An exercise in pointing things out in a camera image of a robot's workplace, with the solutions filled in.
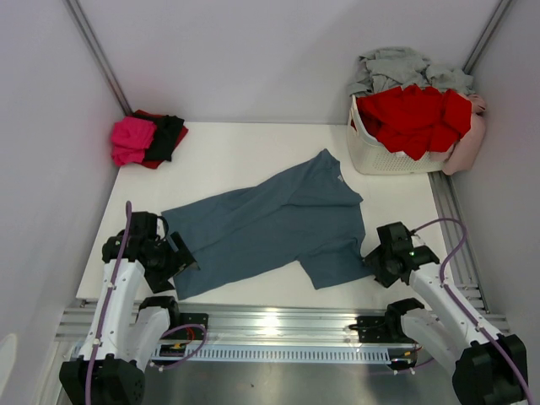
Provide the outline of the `blue-grey t-shirt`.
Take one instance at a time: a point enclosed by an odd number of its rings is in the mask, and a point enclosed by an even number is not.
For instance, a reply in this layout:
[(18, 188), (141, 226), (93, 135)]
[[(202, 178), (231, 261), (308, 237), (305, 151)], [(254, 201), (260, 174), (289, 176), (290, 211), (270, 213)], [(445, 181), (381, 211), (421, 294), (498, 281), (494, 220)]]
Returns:
[(363, 198), (323, 149), (263, 183), (162, 213), (198, 266), (174, 278), (184, 300), (299, 262), (315, 289), (370, 276)]

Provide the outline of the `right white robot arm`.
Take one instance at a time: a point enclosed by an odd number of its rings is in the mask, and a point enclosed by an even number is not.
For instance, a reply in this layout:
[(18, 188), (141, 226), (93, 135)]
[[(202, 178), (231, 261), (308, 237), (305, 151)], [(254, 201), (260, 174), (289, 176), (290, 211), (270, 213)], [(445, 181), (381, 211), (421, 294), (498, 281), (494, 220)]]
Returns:
[(439, 259), (413, 243), (417, 233), (401, 222), (383, 225), (380, 244), (364, 258), (381, 286), (401, 281), (418, 295), (389, 304), (379, 331), (426, 349), (449, 373), (462, 404), (531, 404), (525, 344), (491, 324), (446, 274), (461, 247)]

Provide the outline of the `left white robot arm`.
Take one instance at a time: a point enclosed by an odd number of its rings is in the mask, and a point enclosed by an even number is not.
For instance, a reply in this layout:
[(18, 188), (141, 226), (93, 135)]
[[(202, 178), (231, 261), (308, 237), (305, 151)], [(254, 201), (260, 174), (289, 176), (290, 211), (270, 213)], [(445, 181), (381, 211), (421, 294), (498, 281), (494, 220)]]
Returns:
[(145, 370), (164, 338), (204, 345), (206, 321), (188, 321), (170, 279), (194, 262), (184, 241), (155, 213), (127, 212), (125, 228), (102, 247), (104, 275), (89, 332), (59, 380), (73, 404), (140, 404)]

